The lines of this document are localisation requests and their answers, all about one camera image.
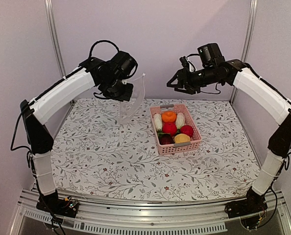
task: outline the clear plastic bag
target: clear plastic bag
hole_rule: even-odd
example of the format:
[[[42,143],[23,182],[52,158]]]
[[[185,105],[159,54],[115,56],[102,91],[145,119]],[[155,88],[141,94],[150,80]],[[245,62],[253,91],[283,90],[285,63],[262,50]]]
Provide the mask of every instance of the clear plastic bag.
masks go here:
[[[135,79],[129,79],[129,83],[132,83],[134,85],[132,98],[129,102],[124,101],[120,102],[119,107],[119,113],[118,113],[118,123],[119,124],[125,124],[129,122],[132,117],[135,115],[137,110],[142,104],[143,99],[146,95],[145,90],[145,83],[144,83],[144,77],[145,73],[138,78]]]

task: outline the floral tablecloth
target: floral tablecloth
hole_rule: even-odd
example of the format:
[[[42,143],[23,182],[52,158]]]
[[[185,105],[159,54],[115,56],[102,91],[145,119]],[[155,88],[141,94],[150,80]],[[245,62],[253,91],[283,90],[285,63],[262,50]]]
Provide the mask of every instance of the floral tablecloth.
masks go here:
[[[160,156],[150,106],[185,103],[202,135],[196,151]],[[224,101],[147,99],[128,124],[118,102],[80,99],[55,138],[56,187],[114,198],[192,201],[244,196],[259,172],[232,107]]]

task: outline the basket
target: basket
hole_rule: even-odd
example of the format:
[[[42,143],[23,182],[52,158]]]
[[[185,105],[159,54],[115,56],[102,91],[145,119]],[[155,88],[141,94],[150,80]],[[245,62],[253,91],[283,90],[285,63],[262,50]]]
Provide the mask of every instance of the basket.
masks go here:
[[[183,113],[185,115],[186,125],[190,125],[194,129],[194,135],[192,136],[190,142],[164,144],[164,145],[160,144],[159,138],[154,126],[153,116],[155,114],[162,114],[163,112],[165,112],[165,110],[162,111],[162,109],[172,109],[177,114]],[[202,138],[198,131],[198,128],[196,127],[194,123],[193,118],[191,117],[187,107],[184,104],[169,104],[169,105],[161,105],[157,107],[150,107],[150,113],[151,113],[152,127],[155,133],[156,143],[157,143],[157,147],[158,147],[160,155],[180,153],[180,152],[186,152],[186,151],[192,151],[192,150],[198,149]]]

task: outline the white wall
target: white wall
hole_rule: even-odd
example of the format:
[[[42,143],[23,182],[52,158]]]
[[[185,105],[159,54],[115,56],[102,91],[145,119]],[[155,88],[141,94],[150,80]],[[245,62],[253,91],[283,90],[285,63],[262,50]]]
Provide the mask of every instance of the white wall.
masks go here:
[[[260,0],[248,62],[264,79],[291,99],[291,0]],[[261,161],[276,130],[268,113],[242,92],[235,104]],[[277,181],[291,213],[291,165]]]
[[[25,151],[9,150],[19,104],[59,79],[44,1],[0,1],[0,235],[7,234],[22,188],[33,182]],[[65,112],[61,110],[52,118],[52,134]],[[22,122],[18,144],[26,144]]]
[[[240,58],[250,0],[65,0],[53,9],[67,72],[88,57],[91,45],[101,39],[116,43],[139,63],[136,75],[145,76],[146,97],[229,100],[231,87],[221,95],[190,96],[167,88],[178,69],[179,58],[217,42],[226,59]],[[111,45],[98,45],[94,56],[108,60]],[[193,58],[202,68],[199,58]],[[214,91],[214,86],[205,88]],[[81,97],[92,97],[92,91]]]

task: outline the gray handle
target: gray handle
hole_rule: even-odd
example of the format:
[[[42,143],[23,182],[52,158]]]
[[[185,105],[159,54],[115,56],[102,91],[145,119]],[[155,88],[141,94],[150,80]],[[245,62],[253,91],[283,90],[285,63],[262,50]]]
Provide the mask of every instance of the gray handle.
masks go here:
[[[175,143],[174,148],[184,147],[190,145],[191,142],[184,142],[184,143]]]
[[[160,105],[161,109],[169,109],[169,108],[174,108],[173,104],[165,104],[165,105]]]

